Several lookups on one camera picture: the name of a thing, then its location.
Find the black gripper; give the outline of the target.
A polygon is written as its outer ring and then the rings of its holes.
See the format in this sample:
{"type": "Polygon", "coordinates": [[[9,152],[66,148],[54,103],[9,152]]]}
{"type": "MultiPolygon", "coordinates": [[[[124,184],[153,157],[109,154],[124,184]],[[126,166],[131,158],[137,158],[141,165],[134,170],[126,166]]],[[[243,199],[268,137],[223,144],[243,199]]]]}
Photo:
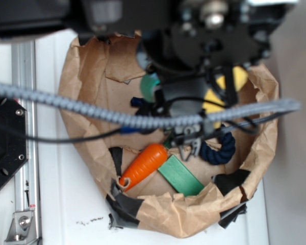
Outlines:
{"type": "Polygon", "coordinates": [[[155,101],[143,99],[139,115],[205,113],[212,75],[230,78],[270,55],[270,35],[295,6],[293,1],[140,1],[143,23],[139,61],[160,85],[155,101]]]}

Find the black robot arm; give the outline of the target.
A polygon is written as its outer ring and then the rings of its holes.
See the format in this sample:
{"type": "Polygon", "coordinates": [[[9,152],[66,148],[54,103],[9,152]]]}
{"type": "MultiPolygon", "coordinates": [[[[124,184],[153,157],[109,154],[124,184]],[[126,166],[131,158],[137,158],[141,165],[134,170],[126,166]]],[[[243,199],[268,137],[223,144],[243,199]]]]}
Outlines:
{"type": "Polygon", "coordinates": [[[238,102],[233,67],[249,69],[271,53],[269,37],[297,1],[0,1],[0,39],[72,29],[82,41],[141,32],[137,49],[157,73],[156,104],[176,117],[211,88],[238,102]]]}

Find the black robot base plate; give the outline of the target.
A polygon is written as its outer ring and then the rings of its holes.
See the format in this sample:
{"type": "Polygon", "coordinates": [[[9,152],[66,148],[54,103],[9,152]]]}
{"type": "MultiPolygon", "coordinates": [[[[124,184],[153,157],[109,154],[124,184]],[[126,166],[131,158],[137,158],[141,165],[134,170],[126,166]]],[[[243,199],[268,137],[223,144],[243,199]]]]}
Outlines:
{"type": "Polygon", "coordinates": [[[26,115],[26,109],[17,101],[0,97],[0,190],[28,160],[27,141],[6,131],[24,135],[26,115]]]}

